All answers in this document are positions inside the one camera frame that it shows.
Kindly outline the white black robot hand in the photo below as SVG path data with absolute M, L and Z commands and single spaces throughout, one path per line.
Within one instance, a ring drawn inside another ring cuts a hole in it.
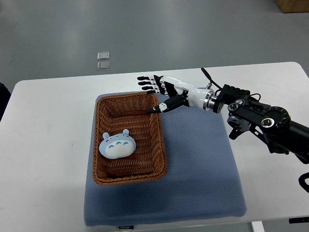
M 147 94 L 169 96 L 164 102 L 148 109 L 146 111 L 148 114 L 166 113 L 185 105 L 186 102 L 189 107 L 196 106 L 203 110 L 209 110 L 214 107 L 215 92 L 211 88 L 212 83 L 208 83 L 206 87 L 197 88 L 184 80 L 169 76 L 140 76 L 137 79 L 140 81 L 138 84 L 143 86 L 142 90 L 147 90 Z M 172 96 L 170 93 L 168 94 L 161 87 L 161 84 L 164 84 L 166 90 L 168 89 L 168 84 L 171 84 L 171 88 L 176 91 L 176 95 Z

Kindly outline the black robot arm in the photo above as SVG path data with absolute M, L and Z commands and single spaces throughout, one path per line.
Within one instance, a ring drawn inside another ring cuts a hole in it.
M 167 100 L 147 110 L 149 114 L 166 113 L 181 106 L 195 106 L 202 110 L 220 113 L 227 105 L 228 124 L 232 128 L 229 138 L 237 139 L 250 131 L 267 145 L 270 153 L 295 154 L 303 163 L 309 162 L 309 129 L 291 120 L 288 112 L 279 106 L 261 103 L 250 91 L 215 83 L 210 74 L 206 87 L 196 87 L 170 76 L 140 76 L 138 84 L 147 94 L 162 94 Z

